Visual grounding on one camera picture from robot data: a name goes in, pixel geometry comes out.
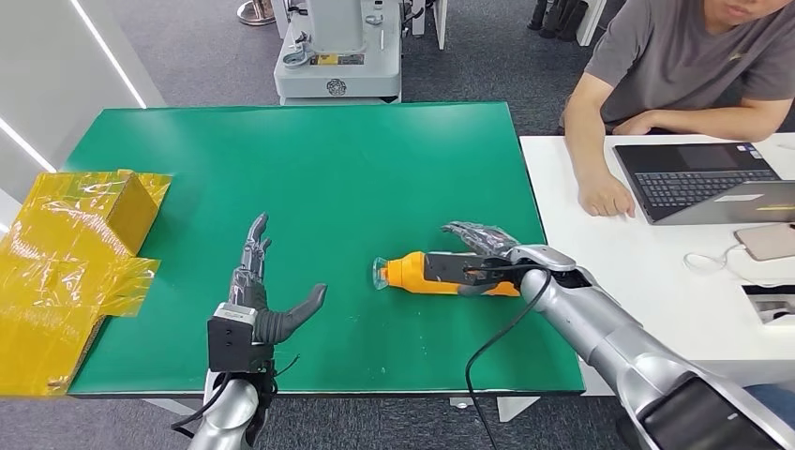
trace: phone case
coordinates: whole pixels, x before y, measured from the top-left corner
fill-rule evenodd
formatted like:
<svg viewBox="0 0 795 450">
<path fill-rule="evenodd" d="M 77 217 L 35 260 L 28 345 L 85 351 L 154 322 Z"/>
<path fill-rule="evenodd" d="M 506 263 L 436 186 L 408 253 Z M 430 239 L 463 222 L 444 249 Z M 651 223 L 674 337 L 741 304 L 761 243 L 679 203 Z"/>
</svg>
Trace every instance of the phone case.
<svg viewBox="0 0 795 450">
<path fill-rule="evenodd" d="M 795 224 L 777 223 L 734 232 L 745 251 L 757 261 L 795 256 Z"/>
</svg>

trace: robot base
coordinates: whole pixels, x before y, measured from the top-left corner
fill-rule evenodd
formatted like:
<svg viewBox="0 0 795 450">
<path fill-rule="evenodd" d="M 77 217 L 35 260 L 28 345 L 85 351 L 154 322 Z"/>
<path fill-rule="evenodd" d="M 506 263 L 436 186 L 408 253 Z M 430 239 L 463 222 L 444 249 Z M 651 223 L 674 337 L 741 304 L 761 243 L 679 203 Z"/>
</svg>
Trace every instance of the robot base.
<svg viewBox="0 0 795 450">
<path fill-rule="evenodd" d="M 366 23 L 367 16 L 382 17 L 382 22 Z M 307 45 L 312 48 L 309 17 L 293 14 L 274 70 L 279 102 L 322 105 L 400 101 L 400 4 L 385 0 L 382 9 L 375 9 L 374 2 L 363 2 L 362 24 L 364 50 L 312 54 L 303 65 L 287 67 L 284 58 L 296 52 L 294 41 L 302 32 L 309 36 Z"/>
</svg>

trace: green table mat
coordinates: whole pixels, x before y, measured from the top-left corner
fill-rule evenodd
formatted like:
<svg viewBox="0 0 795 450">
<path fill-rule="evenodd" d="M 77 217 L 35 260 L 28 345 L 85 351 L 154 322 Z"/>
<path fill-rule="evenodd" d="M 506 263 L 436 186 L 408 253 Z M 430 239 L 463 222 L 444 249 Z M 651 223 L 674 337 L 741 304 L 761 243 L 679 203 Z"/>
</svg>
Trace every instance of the green table mat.
<svg viewBox="0 0 795 450">
<path fill-rule="evenodd" d="M 65 170 L 120 168 L 173 175 L 140 253 L 162 263 L 138 316 L 106 321 L 71 394 L 202 390 L 206 320 L 262 211 L 271 308 L 329 285 L 276 348 L 280 368 L 301 354 L 282 392 L 463 390 L 468 358 L 523 301 L 375 291 L 373 259 L 465 250 L 440 232 L 450 220 L 544 242 L 503 103 L 108 110 Z M 583 387 L 575 353 L 536 314 L 472 377 L 479 389 Z"/>
</svg>

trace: gray carpet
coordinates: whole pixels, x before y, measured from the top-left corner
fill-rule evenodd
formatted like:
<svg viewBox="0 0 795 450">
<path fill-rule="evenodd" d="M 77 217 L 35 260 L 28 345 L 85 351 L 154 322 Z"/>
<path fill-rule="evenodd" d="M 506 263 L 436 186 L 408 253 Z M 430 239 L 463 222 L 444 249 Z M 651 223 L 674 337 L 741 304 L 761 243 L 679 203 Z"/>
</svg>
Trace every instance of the gray carpet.
<svg viewBox="0 0 795 450">
<path fill-rule="evenodd" d="M 621 450 L 613 433 L 620 406 L 607 397 L 548 397 L 509 424 L 489 423 L 501 449 Z M 485 449 L 474 408 L 440 398 L 277 398 L 260 435 L 261 450 Z M 171 450 L 188 438 L 168 430 L 178 416 L 140 400 L 0 401 L 4 450 Z"/>
<path fill-rule="evenodd" d="M 110 3 L 170 105 L 276 104 L 276 27 L 240 25 L 234 16 L 240 1 Z M 518 134 L 552 132 L 591 50 L 527 30 L 531 7 L 527 1 L 451 1 L 444 52 L 432 32 L 405 41 L 405 101 L 506 100 Z M 791 115 L 788 130 L 795 129 Z M 509 424 L 497 424 L 494 400 L 486 410 L 504 449 L 623 448 L 613 432 L 620 412 L 614 398 L 543 398 Z M 444 399 L 278 398 L 272 412 L 258 448 L 488 448 L 475 411 L 454 409 Z M 168 430 L 176 418 L 139 400 L 3 400 L 0 448 L 186 448 L 187 439 Z"/>
</svg>

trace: gray t-shirt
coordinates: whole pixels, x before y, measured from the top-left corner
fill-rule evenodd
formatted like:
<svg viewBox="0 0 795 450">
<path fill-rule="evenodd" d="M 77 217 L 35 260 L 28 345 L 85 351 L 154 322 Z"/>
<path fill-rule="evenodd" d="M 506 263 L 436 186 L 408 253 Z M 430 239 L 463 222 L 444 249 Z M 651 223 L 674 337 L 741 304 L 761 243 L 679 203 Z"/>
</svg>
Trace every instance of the gray t-shirt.
<svg viewBox="0 0 795 450">
<path fill-rule="evenodd" d="M 710 108 L 738 78 L 744 98 L 795 98 L 795 3 L 713 36 L 701 0 L 628 0 L 585 71 L 615 88 L 607 124 Z"/>
</svg>

